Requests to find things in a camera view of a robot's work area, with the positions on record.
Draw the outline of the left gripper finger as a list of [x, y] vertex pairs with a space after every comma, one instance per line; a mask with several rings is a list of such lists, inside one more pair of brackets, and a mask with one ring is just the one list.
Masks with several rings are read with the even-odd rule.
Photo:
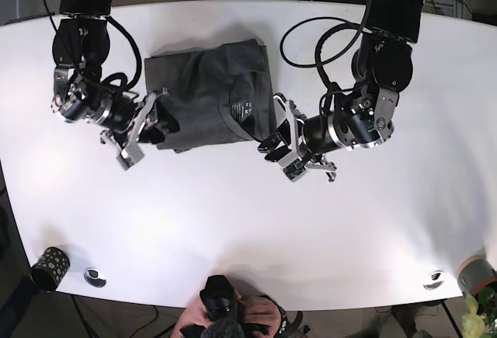
[[290, 152], [290, 125], [287, 120], [266, 139], [264, 139], [257, 148], [262, 154], [287, 154]]
[[289, 154], [291, 150], [286, 146], [281, 146], [276, 148], [275, 150], [269, 152], [265, 156], [265, 160], [268, 162], [278, 162], [282, 158], [284, 158], [287, 154]]

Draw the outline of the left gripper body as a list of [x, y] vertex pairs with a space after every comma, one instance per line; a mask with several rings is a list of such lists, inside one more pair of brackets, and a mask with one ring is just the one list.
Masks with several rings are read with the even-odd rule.
[[334, 104], [304, 122], [302, 145], [306, 148], [305, 167], [323, 169], [330, 181], [336, 167], [327, 161], [329, 152], [346, 148], [374, 148], [385, 143], [394, 132], [393, 115], [399, 94], [380, 89], [375, 95], [358, 93], [336, 96]]

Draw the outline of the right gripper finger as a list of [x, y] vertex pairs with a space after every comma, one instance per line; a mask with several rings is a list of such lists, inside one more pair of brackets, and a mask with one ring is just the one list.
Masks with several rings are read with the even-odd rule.
[[161, 103], [155, 104], [155, 110], [157, 113], [157, 128], [163, 134], [175, 134], [180, 132], [179, 122]]
[[139, 135], [140, 143], [157, 145], [165, 140], [164, 134], [156, 127], [144, 129]]

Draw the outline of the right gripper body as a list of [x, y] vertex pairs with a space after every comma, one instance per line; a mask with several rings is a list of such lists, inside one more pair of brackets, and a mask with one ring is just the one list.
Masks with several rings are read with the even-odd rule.
[[54, 70], [53, 113], [66, 123], [83, 120], [104, 129], [101, 142], [111, 142], [118, 148], [127, 147], [139, 138], [133, 129], [141, 129], [138, 115], [145, 102], [137, 102], [137, 93], [125, 92], [125, 74], [116, 73], [104, 79], [102, 89], [83, 81], [68, 68]]

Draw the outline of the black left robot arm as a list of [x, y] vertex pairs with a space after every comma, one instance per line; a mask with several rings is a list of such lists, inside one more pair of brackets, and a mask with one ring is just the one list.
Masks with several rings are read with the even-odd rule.
[[[418, 41], [425, 0], [367, 0], [360, 23], [337, 19], [336, 26], [318, 40], [314, 63], [326, 87], [316, 117], [307, 118], [283, 94], [274, 95], [285, 120], [259, 147], [265, 159], [275, 162], [292, 182], [309, 169], [336, 177], [335, 164], [326, 154], [347, 148], [374, 148], [394, 132], [392, 121], [399, 95], [412, 80], [412, 45]], [[321, 56], [325, 42], [342, 30], [355, 30], [360, 47], [351, 69], [356, 80], [351, 89], [341, 88], [325, 72], [329, 60]]]

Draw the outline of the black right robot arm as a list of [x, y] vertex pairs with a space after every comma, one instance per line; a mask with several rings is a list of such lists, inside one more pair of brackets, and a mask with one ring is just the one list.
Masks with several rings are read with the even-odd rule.
[[[67, 123], [86, 120], [104, 128], [121, 148], [132, 142], [159, 144], [179, 132], [178, 121], [152, 95], [137, 100], [133, 91], [143, 70], [134, 38], [111, 15], [112, 0], [61, 0], [52, 54], [54, 97], [51, 108]], [[109, 56], [108, 26], [128, 41], [136, 61], [133, 78], [123, 72], [102, 77]]]

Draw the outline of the photographer right hand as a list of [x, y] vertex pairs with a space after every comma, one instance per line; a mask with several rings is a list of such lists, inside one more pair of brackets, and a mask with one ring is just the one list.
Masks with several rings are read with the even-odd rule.
[[259, 327], [251, 331], [252, 337], [274, 337], [279, 332], [282, 318], [273, 301], [264, 297], [248, 297], [240, 302], [243, 323]]

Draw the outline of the photographer left hand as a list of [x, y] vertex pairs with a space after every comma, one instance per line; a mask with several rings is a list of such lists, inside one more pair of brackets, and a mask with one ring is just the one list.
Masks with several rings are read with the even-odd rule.
[[207, 311], [201, 299], [199, 297], [194, 298], [186, 309], [180, 315], [178, 321], [173, 328], [170, 337], [180, 338], [182, 334], [180, 332], [181, 328], [191, 325], [202, 326], [207, 328], [211, 324], [208, 319]]

